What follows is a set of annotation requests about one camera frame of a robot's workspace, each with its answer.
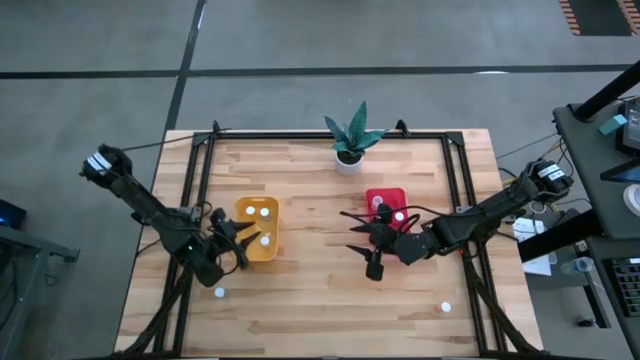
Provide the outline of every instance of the white pot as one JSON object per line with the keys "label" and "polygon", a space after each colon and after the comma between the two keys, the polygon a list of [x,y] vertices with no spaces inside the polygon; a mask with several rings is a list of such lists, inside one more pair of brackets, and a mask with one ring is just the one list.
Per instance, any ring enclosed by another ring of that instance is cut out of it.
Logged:
{"label": "white pot", "polygon": [[336,171],[344,176],[349,176],[353,174],[357,174],[362,171],[362,160],[364,160],[364,156],[360,156],[360,160],[358,160],[355,164],[345,164],[340,161],[338,158],[338,152],[334,151],[335,154],[335,163],[336,163]]}

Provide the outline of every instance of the wooden table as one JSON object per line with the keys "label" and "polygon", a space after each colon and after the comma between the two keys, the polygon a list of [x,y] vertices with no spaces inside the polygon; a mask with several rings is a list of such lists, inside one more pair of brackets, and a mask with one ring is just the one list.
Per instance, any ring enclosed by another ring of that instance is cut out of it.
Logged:
{"label": "wooden table", "polygon": [[[489,132],[462,131],[481,201],[502,188]],[[191,133],[171,131],[167,139]],[[162,151],[153,193],[167,206],[179,204],[190,144],[169,143]],[[217,286],[227,290],[227,298],[216,298],[214,288],[194,281],[183,356],[477,355],[461,257],[436,256],[407,267],[387,255],[384,279],[371,281],[363,258],[344,246],[366,245],[367,236],[350,232],[355,221],[338,215],[340,210],[365,211],[364,193],[371,187],[402,187],[408,204],[451,212],[440,142],[382,140],[367,152],[364,172],[353,177],[334,171],[331,145],[327,140],[216,141],[207,200],[235,217],[234,203],[242,196],[277,198],[280,248],[274,261],[223,278]],[[421,220],[431,218],[421,215]],[[145,229],[140,246],[156,239],[152,229]],[[487,249],[500,305],[527,340],[541,348],[515,242],[496,236]],[[158,309],[168,259],[156,245],[136,260],[117,350],[131,344]],[[443,301],[452,304],[451,313],[436,312]],[[495,349],[489,312],[482,306]],[[171,322],[169,329],[166,346],[172,341]]]}

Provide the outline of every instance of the white paper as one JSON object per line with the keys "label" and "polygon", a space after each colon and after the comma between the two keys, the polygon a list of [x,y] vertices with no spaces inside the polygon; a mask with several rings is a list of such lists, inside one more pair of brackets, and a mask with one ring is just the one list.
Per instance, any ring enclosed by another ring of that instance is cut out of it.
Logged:
{"label": "white paper", "polygon": [[[531,219],[519,218],[516,220],[513,224],[513,234],[516,239],[518,239],[518,242],[526,241],[530,237],[535,236],[536,233],[540,234],[547,230],[544,227],[544,223],[539,220],[536,220],[535,228],[533,226],[533,220]],[[548,255],[527,261],[522,264],[522,267],[524,271],[529,274],[551,276],[551,265],[549,264]]]}

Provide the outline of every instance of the table leg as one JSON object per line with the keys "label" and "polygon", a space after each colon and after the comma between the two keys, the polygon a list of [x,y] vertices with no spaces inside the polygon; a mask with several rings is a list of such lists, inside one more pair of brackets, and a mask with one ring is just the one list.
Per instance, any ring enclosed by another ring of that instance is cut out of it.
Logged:
{"label": "table leg", "polygon": [[602,226],[593,209],[518,244],[522,262],[533,260],[554,250],[601,235]]}

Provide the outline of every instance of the red box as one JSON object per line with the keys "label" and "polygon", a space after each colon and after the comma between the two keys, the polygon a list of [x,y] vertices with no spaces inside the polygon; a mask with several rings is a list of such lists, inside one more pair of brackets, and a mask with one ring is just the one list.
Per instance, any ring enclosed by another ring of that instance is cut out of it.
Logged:
{"label": "red box", "polygon": [[[404,189],[401,188],[389,188],[389,189],[369,189],[365,193],[365,198],[367,199],[367,213],[375,214],[376,210],[371,208],[371,202],[373,201],[374,196],[381,196],[382,202],[389,205],[392,209],[399,209],[407,206],[407,196],[404,193]],[[391,227],[394,229],[398,229],[400,224],[409,217],[407,210],[400,210],[397,213],[402,214],[402,220],[398,220],[396,218],[396,212],[393,213]]]}

